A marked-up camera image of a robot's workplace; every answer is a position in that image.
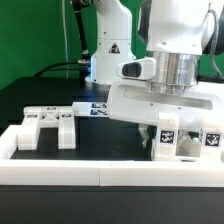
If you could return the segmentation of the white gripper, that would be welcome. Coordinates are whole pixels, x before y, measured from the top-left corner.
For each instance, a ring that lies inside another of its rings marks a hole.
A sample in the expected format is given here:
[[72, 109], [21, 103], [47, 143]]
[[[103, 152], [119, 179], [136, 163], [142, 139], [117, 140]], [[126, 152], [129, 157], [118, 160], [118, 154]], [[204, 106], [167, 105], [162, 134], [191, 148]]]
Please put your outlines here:
[[150, 82], [118, 79], [110, 88], [107, 114], [111, 119], [138, 123], [142, 146], [150, 140], [148, 125], [157, 126], [160, 113], [179, 116], [179, 128], [183, 136], [199, 141], [197, 132], [202, 128], [202, 119], [224, 119], [224, 84], [199, 82], [186, 88], [182, 96], [155, 93]]

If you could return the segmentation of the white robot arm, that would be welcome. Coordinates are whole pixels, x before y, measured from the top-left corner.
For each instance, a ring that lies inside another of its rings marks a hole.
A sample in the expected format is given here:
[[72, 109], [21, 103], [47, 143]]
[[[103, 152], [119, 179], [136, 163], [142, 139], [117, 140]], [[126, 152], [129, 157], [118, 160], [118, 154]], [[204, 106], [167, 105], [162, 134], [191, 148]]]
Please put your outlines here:
[[132, 15], [120, 0], [72, 0], [79, 14], [94, 5], [97, 50], [85, 81], [109, 92], [110, 118], [157, 128], [157, 142], [175, 144], [181, 131], [200, 130], [202, 116], [221, 106], [224, 75], [201, 77], [206, 52], [224, 51], [222, 0], [143, 0], [138, 35], [146, 56], [131, 52]]

